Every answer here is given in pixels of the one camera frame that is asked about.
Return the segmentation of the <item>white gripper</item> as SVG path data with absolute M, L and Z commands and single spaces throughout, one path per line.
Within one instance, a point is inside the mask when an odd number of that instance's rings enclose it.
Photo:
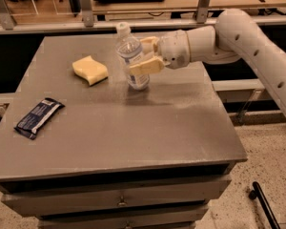
M 159 56 L 154 56 L 146 61 L 131 65 L 129 74 L 153 74 L 160 73 L 166 66 L 169 69 L 179 69 L 187 67 L 190 63 L 190 46 L 187 33 L 178 30 L 170 31 L 160 37 L 149 36 L 140 40 L 143 53 L 158 52 Z

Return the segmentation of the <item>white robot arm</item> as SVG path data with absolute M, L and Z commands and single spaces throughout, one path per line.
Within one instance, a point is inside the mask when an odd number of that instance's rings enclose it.
M 286 117 L 286 52 L 273 43 L 246 12 L 225 10 L 215 24 L 171 31 L 142 40 L 146 56 L 129 67 L 131 75 L 179 69 L 192 62 L 224 64 L 243 59 Z

